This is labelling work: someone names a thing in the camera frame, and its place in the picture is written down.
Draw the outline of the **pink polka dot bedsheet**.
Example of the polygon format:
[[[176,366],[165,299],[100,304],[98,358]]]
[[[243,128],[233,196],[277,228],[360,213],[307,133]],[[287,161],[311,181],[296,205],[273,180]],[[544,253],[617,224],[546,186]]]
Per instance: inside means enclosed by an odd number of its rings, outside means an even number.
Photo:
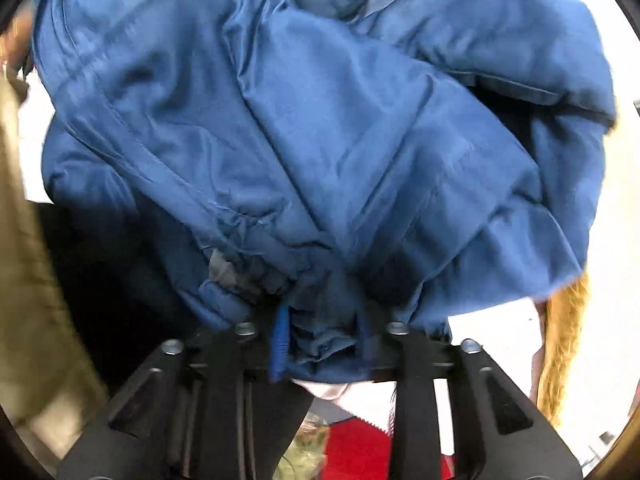
[[[449,319],[454,344],[461,344],[465,339],[475,340],[532,401],[537,395],[538,361],[544,348],[543,325],[530,299],[499,304]],[[394,382],[332,385],[300,380],[297,385],[329,404],[321,413],[328,422],[354,416],[386,434],[392,432]]]

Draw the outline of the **red patterned cloth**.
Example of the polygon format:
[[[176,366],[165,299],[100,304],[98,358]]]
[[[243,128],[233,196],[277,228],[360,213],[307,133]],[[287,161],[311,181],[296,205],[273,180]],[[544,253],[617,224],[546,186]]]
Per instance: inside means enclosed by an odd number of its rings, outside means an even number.
[[[322,480],[386,480],[392,438],[359,418],[329,428]]]

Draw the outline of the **dark blue large garment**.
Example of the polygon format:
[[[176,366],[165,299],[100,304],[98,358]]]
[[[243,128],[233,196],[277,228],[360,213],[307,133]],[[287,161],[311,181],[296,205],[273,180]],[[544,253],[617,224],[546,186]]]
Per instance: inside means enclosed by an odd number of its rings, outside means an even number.
[[[585,269],[615,119],[580,0],[36,0],[53,203],[155,307],[369,377],[383,326]]]

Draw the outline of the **khaki trousers of person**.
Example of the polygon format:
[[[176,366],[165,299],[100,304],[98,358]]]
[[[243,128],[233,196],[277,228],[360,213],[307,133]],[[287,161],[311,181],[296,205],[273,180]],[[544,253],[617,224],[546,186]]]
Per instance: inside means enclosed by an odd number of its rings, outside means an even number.
[[[1,81],[1,406],[22,436],[63,457],[106,402],[64,304],[34,204],[26,200],[20,98]]]

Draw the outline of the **yellow fuzzy cloth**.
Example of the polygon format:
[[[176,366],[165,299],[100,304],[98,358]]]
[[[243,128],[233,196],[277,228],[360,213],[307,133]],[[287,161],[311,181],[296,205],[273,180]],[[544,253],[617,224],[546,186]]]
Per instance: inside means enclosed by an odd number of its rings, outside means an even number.
[[[568,378],[578,355],[584,317],[590,300],[585,271],[572,284],[556,290],[536,308],[541,322],[542,357],[538,367],[535,404],[551,426],[561,426]]]

